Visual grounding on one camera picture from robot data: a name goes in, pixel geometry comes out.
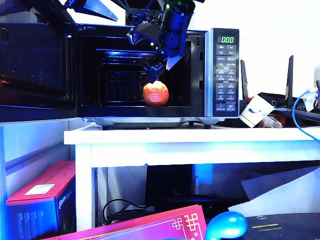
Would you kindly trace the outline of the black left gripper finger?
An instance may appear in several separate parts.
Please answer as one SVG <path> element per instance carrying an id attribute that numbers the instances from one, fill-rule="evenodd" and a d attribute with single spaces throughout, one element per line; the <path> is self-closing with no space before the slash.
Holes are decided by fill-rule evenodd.
<path id="1" fill-rule="evenodd" d="M 75 0 L 74 11 L 77 13 L 105 18 L 115 22 L 118 20 L 116 15 L 100 0 Z"/>
<path id="2" fill-rule="evenodd" d="M 74 33 L 76 23 L 59 0 L 37 1 L 37 23 L 49 26 L 57 33 Z"/>

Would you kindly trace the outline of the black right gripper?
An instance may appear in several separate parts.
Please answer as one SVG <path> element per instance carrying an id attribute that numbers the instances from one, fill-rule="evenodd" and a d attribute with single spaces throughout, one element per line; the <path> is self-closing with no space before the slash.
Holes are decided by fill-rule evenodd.
<path id="1" fill-rule="evenodd" d="M 165 70 L 169 71 L 184 57 L 187 28 L 192 15 L 192 3 L 163 4 L 158 53 L 143 58 L 143 68 L 149 82 L 157 81 Z"/>

